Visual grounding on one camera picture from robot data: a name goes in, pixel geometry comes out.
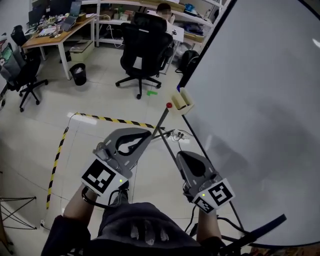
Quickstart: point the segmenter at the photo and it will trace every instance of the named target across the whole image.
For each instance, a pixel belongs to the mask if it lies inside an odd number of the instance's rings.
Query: person
[[[115,208],[105,209],[98,237],[91,240],[88,225],[94,210],[82,199],[81,185],[67,204],[63,216],[57,216],[44,245],[42,256],[102,255],[217,255],[224,243],[217,216],[201,210],[196,240],[186,234],[173,220],[148,202],[128,202],[127,181],[119,187],[113,202]],[[86,196],[96,201],[89,189]]]
[[[172,25],[170,24],[169,20],[171,18],[171,6],[168,3],[160,3],[157,8],[156,11],[148,11],[148,14],[154,15],[154,16],[159,16],[161,18],[163,18],[164,20],[166,20],[166,32],[168,34],[172,34]]]

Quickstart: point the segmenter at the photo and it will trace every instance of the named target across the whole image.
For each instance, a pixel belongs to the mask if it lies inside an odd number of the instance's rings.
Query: green object on floor
[[[150,96],[151,94],[158,95],[156,91],[148,90],[146,95]]]

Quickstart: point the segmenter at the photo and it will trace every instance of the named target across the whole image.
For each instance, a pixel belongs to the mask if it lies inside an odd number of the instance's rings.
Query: tiled floor
[[[119,118],[156,125],[170,93],[177,86],[180,76],[171,66],[167,75],[160,75],[161,89],[153,83],[145,82],[141,100],[136,99],[137,81],[127,82],[117,88],[115,82],[125,78],[121,68],[122,50],[101,46],[95,48],[85,61],[88,82],[76,86],[68,81],[62,65],[59,64],[58,51],[51,52],[44,62],[38,79],[48,79],[49,84],[40,87],[36,94],[41,103],[36,105],[29,98],[20,113],[21,98],[16,91],[6,95],[6,105],[0,111],[0,170],[1,193],[6,197],[36,196],[36,201],[21,209],[21,216],[37,227],[40,220],[50,228],[54,218],[61,214],[79,185],[83,165],[98,142],[105,139],[117,128],[130,127],[128,124],[95,120],[75,116],[70,121],[70,129],[64,141],[56,169],[50,208],[46,210],[47,190],[54,159],[69,117],[75,112],[97,116]],[[158,95],[147,96],[147,90],[156,90]],[[181,116],[170,114],[164,122],[169,129],[183,129],[189,132]],[[179,148],[175,141],[168,143],[176,153]],[[184,150],[200,152],[194,139],[181,141]],[[193,205],[182,194],[183,180],[162,140],[150,143],[132,170],[129,200],[151,202],[171,217],[180,227],[186,228],[190,221]],[[11,204],[16,209],[18,204]],[[218,210],[222,216],[237,222],[228,205]],[[93,212],[89,230],[95,238],[103,211]],[[221,232],[227,236],[239,236],[228,224],[221,224]],[[17,255],[40,255],[48,232],[43,229],[6,230],[15,243]]]

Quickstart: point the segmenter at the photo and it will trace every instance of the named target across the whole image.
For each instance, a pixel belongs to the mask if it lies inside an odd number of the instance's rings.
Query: black backpack
[[[176,73],[186,74],[188,69],[192,68],[197,63],[199,54],[195,50],[186,50],[181,58],[179,67],[175,70]]]

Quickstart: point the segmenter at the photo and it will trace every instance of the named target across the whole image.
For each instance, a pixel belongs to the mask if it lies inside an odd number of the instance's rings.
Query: yellow and black tape
[[[136,126],[153,128],[153,129],[156,128],[154,125],[151,125],[151,124],[148,124],[148,123],[141,123],[141,122],[130,121],[130,120],[115,119],[115,118],[110,118],[110,117],[97,116],[97,115],[78,113],[78,112],[76,112],[75,115],[86,116],[86,117],[95,118],[95,119],[99,119],[99,120],[103,120],[103,121],[114,122],[114,123],[136,125]],[[59,159],[61,148],[62,148],[62,145],[64,144],[64,141],[65,141],[66,134],[67,134],[68,130],[69,130],[69,127],[65,128],[63,136],[62,136],[62,139],[61,139],[60,144],[59,144],[58,152],[57,152],[57,154],[55,156],[55,159],[54,159],[51,179],[50,179],[50,183],[49,183],[48,195],[46,197],[46,209],[47,210],[49,209],[49,206],[50,206],[51,188],[52,188],[52,185],[54,183],[55,173],[56,173],[56,169],[57,169],[57,165],[58,165],[58,159]]]
[[[135,126],[141,126],[141,127],[147,127],[147,128],[153,128],[153,129],[156,128],[155,126],[148,123],[141,123],[141,122],[130,121],[130,120],[116,119],[116,118],[97,116],[97,115],[85,114],[85,113],[75,113],[75,115],[86,116],[86,117],[95,118],[103,121],[114,122],[114,123],[123,123],[123,124],[135,125]]]
[[[46,209],[49,209],[49,206],[50,206],[51,188],[52,188],[52,185],[54,183],[54,178],[55,178],[55,173],[56,173],[56,169],[57,169],[57,165],[58,165],[58,159],[59,159],[59,156],[60,156],[61,148],[62,148],[62,145],[64,144],[64,141],[65,141],[66,134],[67,134],[68,130],[69,130],[69,127],[65,128],[63,136],[62,136],[62,139],[61,139],[60,144],[59,144],[58,152],[56,153],[56,156],[55,156],[53,169],[52,169],[52,174],[51,174],[51,179],[50,179],[50,183],[49,183],[48,195],[46,197]]]

